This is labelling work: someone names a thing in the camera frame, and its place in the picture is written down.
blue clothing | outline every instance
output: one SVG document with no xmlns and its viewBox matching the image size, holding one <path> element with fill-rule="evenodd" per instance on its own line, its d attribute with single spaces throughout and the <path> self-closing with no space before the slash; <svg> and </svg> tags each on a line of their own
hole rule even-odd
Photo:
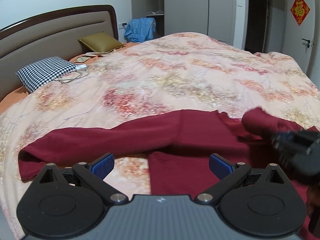
<svg viewBox="0 0 320 240">
<path fill-rule="evenodd" d="M 140 18 L 131 20 L 125 27 L 124 36 L 130 42 L 144 42 L 153 40 L 156 31 L 154 18 Z"/>
</svg>

red garment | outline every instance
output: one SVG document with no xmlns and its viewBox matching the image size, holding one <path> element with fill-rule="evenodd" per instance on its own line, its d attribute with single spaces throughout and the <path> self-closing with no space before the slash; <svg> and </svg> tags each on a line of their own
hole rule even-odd
<svg viewBox="0 0 320 240">
<path fill-rule="evenodd" d="M 270 116 L 260 108 L 248 111 L 242 122 L 217 111 L 180 110 L 135 119 L 109 130 L 53 130 L 23 148 L 18 161 L 21 179 L 26 180 L 48 162 L 72 165 L 91 162 L 107 152 L 115 157 L 151 152 L 148 157 L 151 193 L 194 197 L 218 181 L 209 170 L 211 153 L 233 163 L 242 161 L 254 168 L 265 168 L 268 163 L 277 162 L 268 141 L 271 133 L 301 129 L 300 125 Z M 307 188 L 296 182 L 294 185 L 306 201 Z M 307 224 L 308 219 L 301 236 L 315 239 Z"/>
</svg>

doorway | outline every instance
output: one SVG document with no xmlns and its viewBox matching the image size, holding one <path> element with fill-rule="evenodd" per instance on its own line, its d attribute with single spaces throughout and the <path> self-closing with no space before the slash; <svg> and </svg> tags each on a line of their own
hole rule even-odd
<svg viewBox="0 0 320 240">
<path fill-rule="evenodd" d="M 249 0 L 248 27 L 244 50 L 267 52 L 271 0 Z"/>
</svg>

red diamond decoration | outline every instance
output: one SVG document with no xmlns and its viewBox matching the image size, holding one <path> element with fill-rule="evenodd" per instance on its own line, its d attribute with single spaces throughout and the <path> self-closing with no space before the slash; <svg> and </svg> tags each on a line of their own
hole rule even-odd
<svg viewBox="0 0 320 240">
<path fill-rule="evenodd" d="M 300 26 L 309 13 L 310 8 L 304 0 L 295 0 L 290 11 L 292 12 L 293 17 L 296 19 L 298 25 Z"/>
</svg>

olive green pillow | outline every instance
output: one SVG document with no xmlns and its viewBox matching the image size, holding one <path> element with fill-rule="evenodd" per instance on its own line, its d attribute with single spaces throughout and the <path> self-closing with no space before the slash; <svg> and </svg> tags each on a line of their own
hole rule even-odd
<svg viewBox="0 0 320 240">
<path fill-rule="evenodd" d="M 78 39 L 93 52 L 111 52 L 114 49 L 124 47 L 124 45 L 115 38 L 102 33 L 95 33 Z"/>
</svg>

